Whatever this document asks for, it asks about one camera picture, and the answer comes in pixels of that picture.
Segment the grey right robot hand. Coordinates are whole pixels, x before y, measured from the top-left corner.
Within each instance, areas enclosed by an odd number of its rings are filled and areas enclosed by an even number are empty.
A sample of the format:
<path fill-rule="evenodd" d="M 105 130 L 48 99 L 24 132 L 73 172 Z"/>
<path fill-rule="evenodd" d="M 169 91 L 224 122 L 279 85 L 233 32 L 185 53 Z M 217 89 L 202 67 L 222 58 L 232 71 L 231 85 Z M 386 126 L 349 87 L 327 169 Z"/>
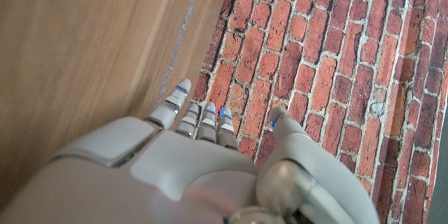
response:
<path fill-rule="evenodd" d="M 378 223 L 356 176 L 283 107 L 263 168 L 239 151 L 228 107 L 195 104 L 182 80 L 147 118 L 124 117 L 57 151 L 2 223 Z"/>

